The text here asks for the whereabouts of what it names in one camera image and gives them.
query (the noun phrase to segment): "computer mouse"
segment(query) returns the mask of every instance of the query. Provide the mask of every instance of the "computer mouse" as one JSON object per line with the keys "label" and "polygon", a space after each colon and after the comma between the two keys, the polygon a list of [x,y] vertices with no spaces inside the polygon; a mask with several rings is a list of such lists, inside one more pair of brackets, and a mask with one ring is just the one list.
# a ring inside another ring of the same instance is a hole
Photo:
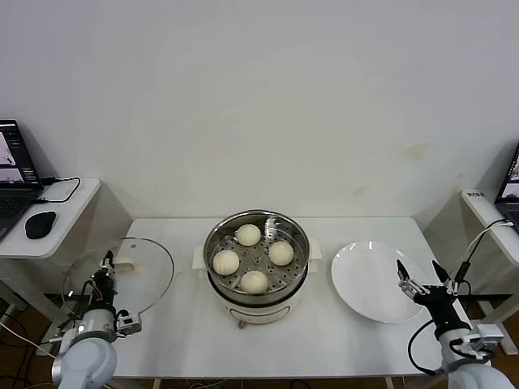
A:
{"label": "computer mouse", "polygon": [[32,215],[25,223],[25,234],[29,239],[46,236],[56,220],[56,212],[42,212]]}

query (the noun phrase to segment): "white shelf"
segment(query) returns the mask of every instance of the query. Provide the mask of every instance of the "white shelf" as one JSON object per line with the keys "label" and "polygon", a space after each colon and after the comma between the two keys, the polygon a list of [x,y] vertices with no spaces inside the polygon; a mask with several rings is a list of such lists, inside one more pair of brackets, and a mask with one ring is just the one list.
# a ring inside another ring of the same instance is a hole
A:
{"label": "white shelf", "polygon": [[[494,205],[496,189],[464,189],[461,198],[478,217],[483,226],[503,219],[504,216]],[[490,231],[495,243],[504,252],[506,258],[514,266],[519,266],[519,235],[513,227],[499,227]]]}
{"label": "white shelf", "polygon": [[[45,188],[40,197],[64,199],[76,184],[76,181],[54,183]],[[100,186],[97,178],[81,178],[81,185],[66,203],[33,204],[0,241],[0,259],[45,259],[54,254]],[[25,235],[28,218],[48,211],[56,212],[56,220],[49,235],[29,239]]]}

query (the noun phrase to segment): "laptop keyboard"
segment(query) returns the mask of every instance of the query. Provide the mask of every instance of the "laptop keyboard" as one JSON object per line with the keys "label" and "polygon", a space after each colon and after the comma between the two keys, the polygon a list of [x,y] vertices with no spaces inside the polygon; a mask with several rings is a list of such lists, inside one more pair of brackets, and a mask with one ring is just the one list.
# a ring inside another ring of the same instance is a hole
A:
{"label": "laptop keyboard", "polygon": [[0,196],[0,218],[16,216],[33,196]]}

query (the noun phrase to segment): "steamed bun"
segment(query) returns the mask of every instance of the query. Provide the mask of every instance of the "steamed bun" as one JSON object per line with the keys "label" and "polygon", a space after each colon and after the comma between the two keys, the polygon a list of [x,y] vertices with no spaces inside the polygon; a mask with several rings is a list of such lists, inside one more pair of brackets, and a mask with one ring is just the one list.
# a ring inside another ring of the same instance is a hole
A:
{"label": "steamed bun", "polygon": [[212,259],[212,268],[220,276],[228,276],[238,270],[240,258],[231,250],[218,251]]}
{"label": "steamed bun", "polygon": [[265,293],[268,289],[268,278],[261,271],[249,271],[242,276],[240,287],[243,292],[250,294]]}
{"label": "steamed bun", "polygon": [[275,265],[286,266],[294,258],[294,248],[287,242],[276,242],[268,250],[268,257]]}
{"label": "steamed bun", "polygon": [[236,231],[236,239],[243,246],[253,246],[261,239],[261,231],[253,224],[244,224]]}

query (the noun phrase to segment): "black cable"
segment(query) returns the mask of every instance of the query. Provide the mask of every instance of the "black cable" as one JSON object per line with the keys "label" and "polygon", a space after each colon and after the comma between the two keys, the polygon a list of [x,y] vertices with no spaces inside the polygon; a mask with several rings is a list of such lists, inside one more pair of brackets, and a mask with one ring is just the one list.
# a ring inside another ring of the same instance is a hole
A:
{"label": "black cable", "polygon": [[[20,327],[22,327],[22,329],[24,330],[24,333],[26,335],[25,337],[27,337],[27,330],[25,329],[24,325],[18,321],[17,318],[13,318],[10,314],[6,314],[5,312],[3,314],[0,314],[0,317],[2,317],[2,316],[7,316],[11,320],[13,320],[15,323],[17,323]],[[27,347],[28,343],[25,342],[24,344],[10,344],[10,343],[6,343],[2,340],[2,341],[0,341],[0,344],[3,344],[4,346],[9,346],[9,347]]]}
{"label": "black cable", "polygon": [[466,305],[465,307],[463,307],[463,309],[465,310],[465,312],[468,313],[468,312],[469,312],[469,304],[470,304],[470,296],[472,296],[472,285],[470,284],[469,281],[467,281],[467,280],[462,280],[462,281],[460,282],[460,284],[458,285],[458,287],[459,287],[460,285],[462,285],[462,284],[467,284],[467,288],[469,289],[469,290],[468,290],[469,294],[466,295],[466,296],[468,297],[468,298],[467,298],[467,305]]}
{"label": "black cable", "polygon": [[[12,316],[10,316],[9,314],[6,314],[5,312],[1,313],[0,314],[0,317],[2,317],[3,315],[6,315],[8,318],[11,318],[13,319],[16,323],[18,323],[18,325],[21,327],[22,331],[24,332],[24,335],[25,335],[25,338],[28,338],[28,333],[27,333],[27,329],[25,328],[25,326],[20,322],[18,321],[16,318],[13,318]],[[24,350],[24,357],[22,358],[22,363],[20,364],[19,368],[18,368],[18,371],[16,372],[16,376],[15,377],[11,377],[11,376],[6,376],[7,378],[12,378],[14,379],[14,382],[13,382],[13,385],[11,387],[11,389],[14,389],[15,386],[16,386],[16,382],[17,381],[21,381],[23,378],[21,378],[19,376],[22,368],[24,367],[24,362],[25,362],[25,357],[27,356],[27,351],[29,350],[29,343],[26,343],[25,344],[25,350]],[[27,381],[24,380],[24,386],[26,387],[27,386]]]}
{"label": "black cable", "polygon": [[423,324],[416,332],[411,336],[411,339],[409,339],[409,343],[407,344],[407,356],[409,357],[409,360],[413,364],[414,367],[416,367],[418,370],[420,370],[422,373],[425,373],[427,375],[436,375],[436,372],[434,370],[426,369],[425,367],[421,367],[417,365],[417,363],[413,359],[413,354],[411,352],[411,346],[413,345],[414,340],[418,336],[420,332],[423,331],[425,327],[427,327],[429,324],[431,324],[434,320],[431,319],[427,323]]}
{"label": "black cable", "polygon": [[[25,338],[28,339],[28,333],[27,333],[27,329],[25,328],[25,326],[22,323],[20,323],[18,320],[16,320],[16,322],[20,325],[20,327],[24,331]],[[21,373],[21,371],[24,367],[25,357],[27,356],[28,351],[29,351],[29,343],[26,343],[25,350],[24,350],[24,356],[22,357],[22,363],[19,364],[18,371],[16,371],[15,378],[13,381],[13,385],[11,386],[11,389],[15,389],[16,382],[21,381],[23,379],[19,376],[19,374]],[[26,386],[27,386],[27,382],[24,380],[24,387],[26,387]]]}
{"label": "black cable", "polygon": [[[34,343],[43,344],[43,343],[40,343],[39,341],[47,333],[51,324],[52,323],[49,323],[49,325],[47,327],[45,327],[45,330],[43,331],[43,333],[40,336],[38,336],[38,341],[34,342]],[[27,366],[25,367],[25,375],[24,375],[24,381],[26,381],[26,382],[28,381],[29,367],[31,366],[32,357],[34,357],[35,354],[36,354],[36,349],[33,349],[31,355],[29,355],[29,359],[27,359]]]}
{"label": "black cable", "polygon": [[[19,380],[21,379],[20,377],[15,377],[14,375],[0,375],[0,379],[4,379],[4,378],[8,378],[8,379],[14,379],[14,380]],[[32,383],[27,380],[27,382],[25,383],[25,386],[27,386],[27,384],[31,387],[32,386]]]}
{"label": "black cable", "polygon": [[[477,359],[475,355],[473,354],[467,354],[467,353],[463,353],[462,351],[460,350],[456,350],[454,348],[455,345],[459,345],[461,344],[462,340],[461,339],[455,339],[455,340],[451,340],[450,342],[448,342],[448,347],[451,349],[451,351],[457,355],[459,355],[460,357],[464,357],[464,358],[468,358],[468,359]],[[491,351],[491,350],[488,350],[486,348],[481,348],[479,351],[483,351],[485,352],[487,355],[481,360],[482,363],[487,363],[488,361],[491,360],[491,358],[494,356],[494,353]]]}
{"label": "black cable", "polygon": [[[491,222],[488,226],[487,226],[487,229],[489,229],[490,227],[492,227],[493,225],[495,224],[498,224],[499,222],[509,222],[510,220],[506,220],[506,219],[499,219],[499,220],[496,220],[496,221],[493,221]],[[474,245],[474,248],[472,249],[472,251],[470,252],[469,254],[469,257],[467,258],[466,262],[470,262],[470,259],[472,258],[472,255],[474,255],[474,252],[476,251],[476,249],[478,248],[479,246],[479,243],[481,242],[481,240],[483,239],[483,237],[485,236],[485,234],[488,232],[488,231],[485,231],[483,233],[483,235],[481,237],[479,237],[478,241],[476,242],[476,244]]]}
{"label": "black cable", "polygon": [[76,180],[78,183],[75,185],[74,189],[72,190],[72,192],[63,200],[48,200],[46,199],[45,197],[41,197],[39,199],[34,199],[32,202],[35,203],[35,204],[43,204],[43,203],[65,203],[67,202],[71,197],[72,195],[77,191],[77,189],[79,188],[79,185],[81,185],[81,178],[79,177],[72,177],[72,178],[42,178],[41,179],[42,181],[46,180],[45,182],[48,182],[48,184],[45,184],[45,185],[50,185],[51,183],[53,182],[64,182],[64,181],[74,181]]}
{"label": "black cable", "polygon": [[307,383],[305,383],[304,381],[302,381],[301,379],[293,379],[292,382],[290,383],[290,389],[294,389],[295,383],[302,383],[305,387],[307,387],[308,389],[311,389],[311,386],[308,385]]}
{"label": "black cable", "polygon": [[469,267],[470,267],[470,259],[472,258],[472,256],[474,255],[476,249],[478,248],[479,246],[479,243],[481,243],[481,240],[484,238],[485,234],[490,231],[490,227],[492,227],[493,225],[497,224],[497,223],[500,223],[500,222],[510,222],[510,220],[506,220],[506,219],[499,219],[499,220],[496,220],[496,221],[492,221],[485,229],[483,229],[483,233],[481,234],[481,237],[479,237],[479,239],[476,241],[476,244],[474,245],[472,251],[470,251],[469,253],[469,256],[467,257],[467,259],[465,261],[463,261],[460,265],[460,268],[457,270],[457,273],[456,275],[454,276],[454,280],[457,282],[457,283],[461,283],[462,281],[465,280],[465,276],[467,274],[467,271],[469,270]]}

